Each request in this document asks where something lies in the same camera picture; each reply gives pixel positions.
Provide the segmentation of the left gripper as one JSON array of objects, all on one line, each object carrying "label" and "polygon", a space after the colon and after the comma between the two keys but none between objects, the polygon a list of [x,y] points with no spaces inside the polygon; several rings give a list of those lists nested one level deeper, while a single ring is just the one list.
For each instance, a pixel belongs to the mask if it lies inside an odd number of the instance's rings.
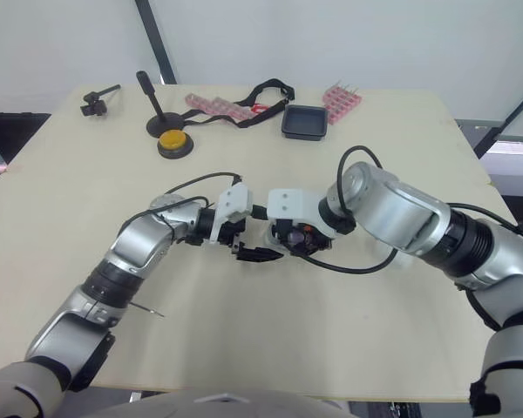
[{"label": "left gripper", "polygon": [[[218,234],[217,242],[231,249],[231,253],[237,254],[241,249],[241,234],[246,230],[246,220],[237,222],[227,221],[222,224]],[[242,254],[237,259],[245,262],[262,263],[271,261],[272,258],[282,258],[283,254],[265,247],[242,248]]]}]

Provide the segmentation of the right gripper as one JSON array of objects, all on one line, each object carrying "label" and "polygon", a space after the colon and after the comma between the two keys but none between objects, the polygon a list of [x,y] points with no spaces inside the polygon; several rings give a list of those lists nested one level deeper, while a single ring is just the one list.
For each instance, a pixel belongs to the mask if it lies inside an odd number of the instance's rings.
[{"label": "right gripper", "polygon": [[294,251],[301,255],[311,256],[314,253],[330,249],[332,240],[325,235],[304,235],[303,238],[294,244]]}]

